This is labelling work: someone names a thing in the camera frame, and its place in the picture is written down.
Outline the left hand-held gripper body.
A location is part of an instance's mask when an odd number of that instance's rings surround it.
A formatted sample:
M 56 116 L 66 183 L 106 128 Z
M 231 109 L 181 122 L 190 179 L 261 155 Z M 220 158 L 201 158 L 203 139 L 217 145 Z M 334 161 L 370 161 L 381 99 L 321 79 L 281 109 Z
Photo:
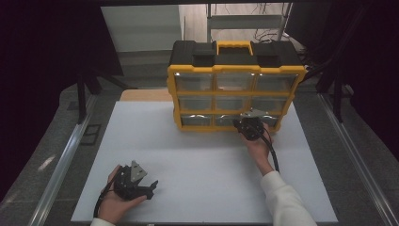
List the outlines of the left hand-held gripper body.
M 147 194 L 147 188 L 139 183 L 147 175 L 135 160 L 130 166 L 120 167 L 114 181 L 114 191 L 125 201 L 131 201 Z

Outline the person's left hand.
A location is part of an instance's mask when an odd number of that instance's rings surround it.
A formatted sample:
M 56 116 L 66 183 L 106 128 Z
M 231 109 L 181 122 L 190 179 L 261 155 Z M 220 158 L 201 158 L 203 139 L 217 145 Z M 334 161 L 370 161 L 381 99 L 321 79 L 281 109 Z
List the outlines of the person's left hand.
M 106 190 L 105 196 L 98 210 L 98 216 L 96 217 L 115 225 L 126 212 L 147 200 L 145 196 L 141 196 L 131 201 L 124 201 L 114 192 L 114 182 L 112 179 L 119 171 L 119 168 L 120 165 L 117 165 L 108 175 L 107 182 L 110 186 Z

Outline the white table sheet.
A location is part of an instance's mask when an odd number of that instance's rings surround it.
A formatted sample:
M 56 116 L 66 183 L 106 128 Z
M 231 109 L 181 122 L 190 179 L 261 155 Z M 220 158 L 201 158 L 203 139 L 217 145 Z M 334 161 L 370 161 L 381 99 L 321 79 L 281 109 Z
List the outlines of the white table sheet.
M 269 224 L 262 178 L 236 131 L 182 132 L 170 102 L 115 104 L 72 215 L 90 222 L 108 174 L 136 161 L 156 184 L 154 196 L 124 217 L 160 224 Z

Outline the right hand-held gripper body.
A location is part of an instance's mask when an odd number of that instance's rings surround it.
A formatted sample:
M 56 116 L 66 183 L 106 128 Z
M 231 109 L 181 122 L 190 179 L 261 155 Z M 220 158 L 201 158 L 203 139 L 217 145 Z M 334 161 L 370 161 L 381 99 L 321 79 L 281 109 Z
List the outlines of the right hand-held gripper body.
M 258 109 L 251 109 L 247 112 L 241 113 L 240 117 L 242 120 L 242 132 L 247 140 L 256 140 L 263 137 L 264 126 L 261 121 L 261 117 L 265 113 Z

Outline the yellow black drawer organizer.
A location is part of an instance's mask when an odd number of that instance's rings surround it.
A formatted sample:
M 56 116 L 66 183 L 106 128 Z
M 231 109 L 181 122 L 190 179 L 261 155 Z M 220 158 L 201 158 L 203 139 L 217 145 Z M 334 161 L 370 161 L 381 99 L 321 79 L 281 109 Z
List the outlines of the yellow black drawer organizer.
M 209 73 L 213 76 L 210 90 L 177 90 L 175 73 Z M 253 80 L 249 90 L 221 90 L 216 86 L 219 73 L 251 73 Z M 296 74 L 290 91 L 256 90 L 258 77 L 261 74 Z M 219 40 L 214 42 L 196 42 L 177 40 L 172 48 L 168 64 L 168 92 L 173 100 L 173 118 L 177 127 L 183 131 L 232 131 L 234 126 L 215 126 L 215 115 L 238 115 L 251 109 L 251 100 L 255 96 L 280 96 L 287 101 L 281 111 L 263 111 L 265 115 L 278 117 L 274 127 L 277 132 L 284 116 L 295 98 L 295 90 L 303 80 L 306 69 L 300 61 L 293 44 L 289 41 L 272 41 L 255 43 L 249 40 Z M 211 96 L 209 110 L 181 110 L 178 97 Z M 215 108 L 216 96 L 247 96 L 246 106 L 242 110 L 218 110 Z M 210 126 L 182 126 L 182 115 L 211 115 Z

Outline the white metal shelf stand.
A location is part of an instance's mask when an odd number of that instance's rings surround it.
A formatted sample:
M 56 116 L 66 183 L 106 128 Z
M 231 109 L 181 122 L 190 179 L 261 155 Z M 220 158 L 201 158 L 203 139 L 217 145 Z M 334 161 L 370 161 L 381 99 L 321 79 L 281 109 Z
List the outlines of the white metal shelf stand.
M 217 15 L 212 13 L 212 4 L 207 5 L 207 41 L 211 42 L 213 29 L 269 29 L 277 31 L 277 40 L 281 40 L 292 3 L 283 3 L 280 14 L 263 14 L 266 5 L 261 8 L 261 14 L 250 15 Z

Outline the person's right hand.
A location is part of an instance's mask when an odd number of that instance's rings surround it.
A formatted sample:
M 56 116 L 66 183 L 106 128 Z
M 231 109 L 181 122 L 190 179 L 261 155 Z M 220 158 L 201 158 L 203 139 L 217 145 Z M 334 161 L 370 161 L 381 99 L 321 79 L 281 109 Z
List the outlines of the person's right hand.
M 240 138 L 247 147 L 249 155 L 252 157 L 257 168 L 259 169 L 262 176 L 273 171 L 273 168 L 268 160 L 269 148 L 262 139 L 247 140 L 244 135 L 240 135 Z

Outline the black stand pole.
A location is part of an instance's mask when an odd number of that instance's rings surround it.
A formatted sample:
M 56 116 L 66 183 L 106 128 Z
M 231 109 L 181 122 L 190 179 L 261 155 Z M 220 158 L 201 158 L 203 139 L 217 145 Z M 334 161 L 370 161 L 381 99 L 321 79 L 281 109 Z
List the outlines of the black stand pole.
M 81 124 L 87 115 L 85 82 L 84 76 L 81 73 L 79 73 L 77 76 L 77 91 L 79 109 L 79 117 L 77 123 Z
M 341 103 L 342 103 L 342 74 L 340 70 L 336 71 L 334 79 L 334 94 L 333 94 L 333 114 L 338 120 L 342 122 Z

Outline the white panel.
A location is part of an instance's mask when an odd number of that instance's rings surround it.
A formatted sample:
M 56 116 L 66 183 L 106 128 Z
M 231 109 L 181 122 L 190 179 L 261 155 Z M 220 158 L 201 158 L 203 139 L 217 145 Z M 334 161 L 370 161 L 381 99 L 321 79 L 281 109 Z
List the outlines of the white panel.
M 118 52 L 171 50 L 182 39 L 177 5 L 101 7 Z

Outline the black curtain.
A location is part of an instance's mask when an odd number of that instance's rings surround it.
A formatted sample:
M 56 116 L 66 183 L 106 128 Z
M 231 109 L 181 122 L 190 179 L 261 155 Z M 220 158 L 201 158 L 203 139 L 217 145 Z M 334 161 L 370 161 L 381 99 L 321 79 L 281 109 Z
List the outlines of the black curtain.
M 35 151 L 61 91 L 122 69 L 100 6 L 0 0 L 0 201 Z
M 295 2 L 286 33 L 319 65 L 317 90 L 350 86 L 352 106 L 399 160 L 399 0 Z

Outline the metal rail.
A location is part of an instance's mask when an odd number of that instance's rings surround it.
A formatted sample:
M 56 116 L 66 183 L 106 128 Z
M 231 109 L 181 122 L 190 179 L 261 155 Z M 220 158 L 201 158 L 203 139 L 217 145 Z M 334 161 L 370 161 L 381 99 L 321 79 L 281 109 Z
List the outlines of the metal rail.
M 399 217 L 393 213 L 391 204 L 389 203 L 386 195 L 384 194 L 382 188 L 377 183 L 375 177 L 372 175 L 371 171 L 367 167 L 363 158 L 361 157 L 357 146 L 355 145 L 353 139 L 348 134 L 344 124 L 339 122 L 333 113 L 332 103 L 328 99 L 326 94 L 318 94 L 318 99 L 320 100 L 323 108 L 325 109 L 329 120 L 331 121 L 338 137 L 341 140 L 346 152 L 349 155 L 351 162 L 356 169 L 360 180 L 364 184 L 366 190 L 368 191 L 372 202 L 378 214 L 381 216 L 385 226 L 399 226 Z
M 54 204 L 56 199 L 56 195 L 61 188 L 61 185 L 65 179 L 67 171 L 71 165 L 72 159 L 75 155 L 75 152 L 79 146 L 79 143 L 82 139 L 83 134 L 86 131 L 88 123 L 93 114 L 93 109 L 98 100 L 97 95 L 90 95 L 87 103 L 87 114 L 82 119 L 80 123 L 77 123 L 72 131 L 72 134 L 63 150 L 62 155 L 60 156 L 56 167 L 53 171 L 53 174 L 42 193 L 42 196 L 38 202 L 38 205 L 33 212 L 31 219 L 28 221 L 27 226 L 43 226 L 50 210 Z

